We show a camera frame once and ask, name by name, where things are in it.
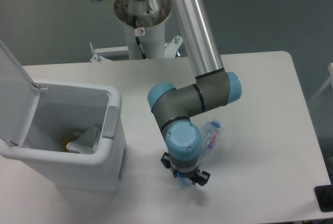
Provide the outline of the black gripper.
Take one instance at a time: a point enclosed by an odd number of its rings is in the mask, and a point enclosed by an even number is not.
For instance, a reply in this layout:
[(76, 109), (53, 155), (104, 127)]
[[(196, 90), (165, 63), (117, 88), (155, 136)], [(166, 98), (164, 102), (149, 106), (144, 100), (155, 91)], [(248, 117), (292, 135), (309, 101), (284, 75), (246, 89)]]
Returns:
[(185, 172), (177, 170), (175, 167), (172, 167), (171, 160), (167, 152), (164, 152), (160, 161), (166, 169), (171, 170), (175, 178), (189, 179), (192, 181), (193, 185), (198, 184), (200, 186), (206, 185), (209, 181), (210, 173), (198, 170), (198, 166), (190, 168), (190, 170), (187, 170)]

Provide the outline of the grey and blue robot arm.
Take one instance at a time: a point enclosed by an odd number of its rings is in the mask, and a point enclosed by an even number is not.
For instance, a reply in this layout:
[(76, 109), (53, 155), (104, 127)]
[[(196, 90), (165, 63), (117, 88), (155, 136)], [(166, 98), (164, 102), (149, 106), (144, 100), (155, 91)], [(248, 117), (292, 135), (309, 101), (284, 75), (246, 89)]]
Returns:
[(202, 1), (114, 2), (114, 12), (125, 28), (130, 59), (164, 58), (164, 23), (172, 11), (180, 24), (196, 81), (182, 88), (159, 84), (149, 91), (147, 100), (168, 149), (161, 158), (163, 166), (176, 178), (204, 186), (210, 178), (200, 169), (206, 142), (191, 117), (238, 100), (242, 88), (237, 75), (225, 71)]

